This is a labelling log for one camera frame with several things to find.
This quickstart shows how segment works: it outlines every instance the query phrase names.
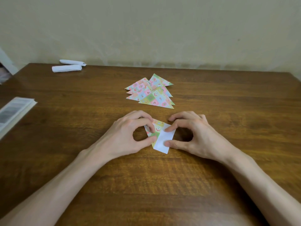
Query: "hand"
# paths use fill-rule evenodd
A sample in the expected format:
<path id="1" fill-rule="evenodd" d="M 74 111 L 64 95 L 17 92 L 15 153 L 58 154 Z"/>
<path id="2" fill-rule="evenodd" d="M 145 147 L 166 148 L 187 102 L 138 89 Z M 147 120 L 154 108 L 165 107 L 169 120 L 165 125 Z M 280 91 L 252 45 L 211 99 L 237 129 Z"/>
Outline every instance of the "hand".
<path id="1" fill-rule="evenodd" d="M 165 131 L 171 132 L 178 127 L 189 128 L 193 132 L 193 138 L 189 142 L 168 140 L 164 143 L 165 146 L 219 162 L 223 162 L 230 153 L 238 150 L 208 124 L 205 115 L 197 115 L 192 111 L 180 112 L 173 114 L 169 121 L 179 118 L 182 119 L 176 120 Z"/>
<path id="2" fill-rule="evenodd" d="M 99 157 L 106 157 L 108 161 L 120 156 L 136 153 L 142 148 L 151 145 L 152 142 L 155 142 L 156 136 L 135 141 L 133 132 L 138 127 L 147 125 L 150 131 L 154 133 L 155 127 L 152 122 L 153 118 L 144 111 L 130 112 L 115 121 L 111 128 L 90 147 L 90 150 L 99 153 Z"/>

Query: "forearm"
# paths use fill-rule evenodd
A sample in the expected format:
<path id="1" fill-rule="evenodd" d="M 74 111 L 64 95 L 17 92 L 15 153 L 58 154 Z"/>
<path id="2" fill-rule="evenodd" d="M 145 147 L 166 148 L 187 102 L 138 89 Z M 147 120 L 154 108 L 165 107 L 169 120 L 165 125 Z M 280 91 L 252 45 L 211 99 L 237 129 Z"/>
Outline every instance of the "forearm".
<path id="1" fill-rule="evenodd" d="M 0 225 L 54 225 L 84 184 L 107 160 L 93 163 L 85 150 L 61 173 L 13 209 Z"/>
<path id="2" fill-rule="evenodd" d="M 224 160 L 243 189 L 271 225 L 299 225 L 301 204 L 274 182 L 256 162 L 237 148 Z"/>

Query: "fingernail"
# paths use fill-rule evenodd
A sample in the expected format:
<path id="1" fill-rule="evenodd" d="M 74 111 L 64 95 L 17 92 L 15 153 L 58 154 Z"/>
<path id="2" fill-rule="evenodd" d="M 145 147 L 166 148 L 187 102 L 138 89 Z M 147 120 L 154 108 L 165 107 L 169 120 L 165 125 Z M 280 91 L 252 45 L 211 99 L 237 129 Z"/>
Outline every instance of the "fingernail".
<path id="1" fill-rule="evenodd" d="M 166 141 L 166 142 L 164 143 L 164 146 L 170 147 L 170 142 Z"/>

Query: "wooden table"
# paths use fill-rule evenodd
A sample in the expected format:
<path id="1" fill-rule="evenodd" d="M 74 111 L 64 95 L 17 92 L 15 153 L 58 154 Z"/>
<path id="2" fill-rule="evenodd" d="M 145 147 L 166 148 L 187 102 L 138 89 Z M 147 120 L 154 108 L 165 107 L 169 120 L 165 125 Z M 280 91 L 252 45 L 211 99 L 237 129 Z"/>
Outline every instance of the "wooden table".
<path id="1" fill-rule="evenodd" d="M 127 100 L 125 87 L 153 73 L 172 82 L 174 110 Z M 37 105 L 0 140 L 0 217 L 35 192 L 132 110 L 167 122 L 176 112 L 205 114 L 301 201 L 301 83 L 289 73 L 86 66 L 53 73 L 29 64 L 0 86 Z M 134 133 L 146 138 L 144 128 Z M 177 130 L 174 139 L 188 140 Z M 170 149 L 142 149 L 102 167 L 57 225 L 265 225 L 231 173 L 217 162 Z"/>

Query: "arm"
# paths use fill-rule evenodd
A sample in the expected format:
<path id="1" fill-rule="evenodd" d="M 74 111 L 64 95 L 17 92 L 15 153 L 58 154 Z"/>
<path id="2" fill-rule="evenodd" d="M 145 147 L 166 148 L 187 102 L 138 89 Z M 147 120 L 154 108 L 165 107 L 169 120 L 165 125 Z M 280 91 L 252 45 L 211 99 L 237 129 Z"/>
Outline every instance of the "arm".
<path id="1" fill-rule="evenodd" d="M 133 139 L 134 130 L 140 126 L 147 125 L 155 132 L 152 121 L 143 111 L 133 111 L 115 121 L 95 144 L 81 151 L 68 167 L 3 217 L 0 225 L 54 225 L 99 168 L 114 158 L 138 152 L 156 140 L 155 136 L 141 141 Z"/>
<path id="2" fill-rule="evenodd" d="M 216 132 L 208 124 L 205 115 L 181 112 L 169 118 L 170 121 L 175 119 L 178 120 L 165 131 L 184 127 L 191 129 L 194 136 L 190 142 L 166 141 L 166 146 L 225 165 L 271 225 L 300 224 L 301 204 L 264 173 L 250 156 Z"/>

